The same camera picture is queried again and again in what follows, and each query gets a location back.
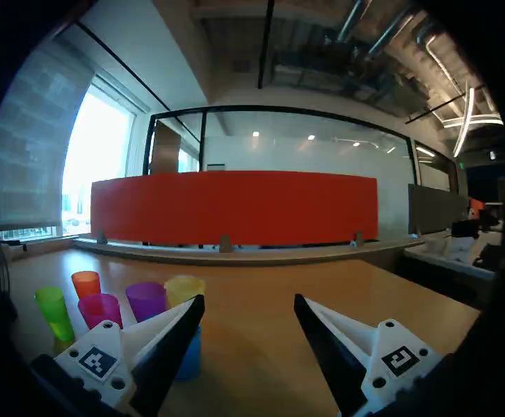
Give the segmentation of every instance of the yellow plastic cup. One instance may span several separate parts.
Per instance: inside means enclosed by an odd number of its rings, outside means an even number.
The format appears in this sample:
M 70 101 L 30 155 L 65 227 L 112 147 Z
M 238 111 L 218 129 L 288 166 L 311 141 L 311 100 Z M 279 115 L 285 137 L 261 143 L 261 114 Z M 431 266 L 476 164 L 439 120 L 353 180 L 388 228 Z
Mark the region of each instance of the yellow plastic cup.
M 163 287 L 166 289 L 168 301 L 173 308 L 196 295 L 204 295 L 206 283 L 195 277 L 181 276 L 170 279 Z

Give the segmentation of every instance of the gray partition panel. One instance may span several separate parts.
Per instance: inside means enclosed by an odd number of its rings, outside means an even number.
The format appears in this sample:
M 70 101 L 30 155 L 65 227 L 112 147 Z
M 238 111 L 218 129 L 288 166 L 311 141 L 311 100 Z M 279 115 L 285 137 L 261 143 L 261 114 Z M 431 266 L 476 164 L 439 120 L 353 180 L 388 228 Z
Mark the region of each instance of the gray partition panel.
M 433 233 L 467 218 L 466 196 L 409 184 L 409 233 Z

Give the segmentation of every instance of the glass wall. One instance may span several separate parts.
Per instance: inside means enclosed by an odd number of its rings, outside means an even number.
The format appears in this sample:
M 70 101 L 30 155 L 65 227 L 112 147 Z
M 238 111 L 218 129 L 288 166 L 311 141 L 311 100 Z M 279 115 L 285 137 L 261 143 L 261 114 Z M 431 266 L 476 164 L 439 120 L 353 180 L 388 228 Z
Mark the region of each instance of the glass wall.
M 205 167 L 325 172 L 376 178 L 378 239 L 408 235 L 408 184 L 415 182 L 408 141 L 371 127 L 270 111 L 208 113 Z
M 152 160 L 154 150 L 161 154 L 162 144 L 166 145 L 166 140 L 179 142 L 179 153 L 177 155 L 177 172 L 197 172 L 200 125 L 202 113 L 182 115 L 180 117 L 167 117 L 157 121 L 153 128 L 150 140 L 150 152 L 148 154 L 148 174 L 152 172 Z
M 434 150 L 415 142 L 421 185 L 439 190 L 458 192 L 456 164 Z

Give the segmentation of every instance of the red partition panel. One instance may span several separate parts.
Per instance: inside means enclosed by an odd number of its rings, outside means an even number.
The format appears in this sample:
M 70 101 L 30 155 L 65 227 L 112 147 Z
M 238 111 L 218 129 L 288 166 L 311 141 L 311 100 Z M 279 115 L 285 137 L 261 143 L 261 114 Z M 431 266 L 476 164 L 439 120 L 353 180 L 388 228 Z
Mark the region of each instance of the red partition panel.
M 469 199 L 469 205 L 471 209 L 473 209 L 476 218 L 479 218 L 479 210 L 484 210 L 484 203 L 480 202 L 477 199 L 471 198 Z
M 92 233 L 169 245 L 300 245 L 378 235 L 376 179 L 284 171 L 156 174 L 92 186 Z

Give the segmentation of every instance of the blue plastic cup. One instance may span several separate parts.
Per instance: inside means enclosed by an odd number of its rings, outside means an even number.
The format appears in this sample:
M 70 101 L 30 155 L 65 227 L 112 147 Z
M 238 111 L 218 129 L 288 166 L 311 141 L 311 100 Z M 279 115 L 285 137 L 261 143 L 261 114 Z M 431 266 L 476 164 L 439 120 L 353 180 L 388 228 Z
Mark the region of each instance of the blue plastic cup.
M 200 326 L 185 352 L 181 366 L 175 376 L 176 381 L 188 381 L 200 375 Z

